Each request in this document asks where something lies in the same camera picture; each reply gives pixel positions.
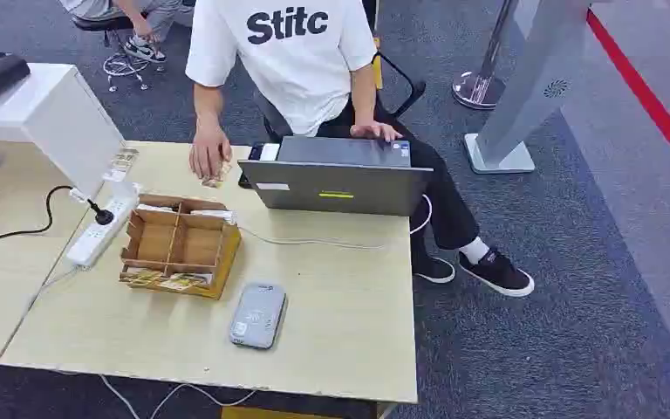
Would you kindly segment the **person's right hand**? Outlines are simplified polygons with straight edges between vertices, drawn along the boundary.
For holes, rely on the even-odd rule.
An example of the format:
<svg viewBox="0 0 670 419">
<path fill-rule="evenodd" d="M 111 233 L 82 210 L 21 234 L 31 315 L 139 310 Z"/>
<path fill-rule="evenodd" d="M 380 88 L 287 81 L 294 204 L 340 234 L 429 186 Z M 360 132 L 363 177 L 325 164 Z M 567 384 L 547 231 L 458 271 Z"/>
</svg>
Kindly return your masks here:
<svg viewBox="0 0 670 419">
<path fill-rule="evenodd" d="M 192 172 L 203 181 L 217 180 L 231 158 L 229 139 L 219 123 L 198 123 L 188 157 Z"/>
</svg>

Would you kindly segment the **person's left hand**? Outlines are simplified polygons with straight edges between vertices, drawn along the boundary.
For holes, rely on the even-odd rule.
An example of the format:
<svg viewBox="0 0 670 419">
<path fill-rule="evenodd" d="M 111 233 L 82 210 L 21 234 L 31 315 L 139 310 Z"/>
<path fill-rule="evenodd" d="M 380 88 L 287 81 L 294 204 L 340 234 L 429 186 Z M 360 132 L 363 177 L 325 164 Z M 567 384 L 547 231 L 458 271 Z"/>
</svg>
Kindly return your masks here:
<svg viewBox="0 0 670 419">
<path fill-rule="evenodd" d="M 394 142 L 403 138 L 403 135 L 391 125 L 377 121 L 371 121 L 365 125 L 352 125 L 350 135 L 352 138 L 375 139 L 384 142 Z"/>
</svg>

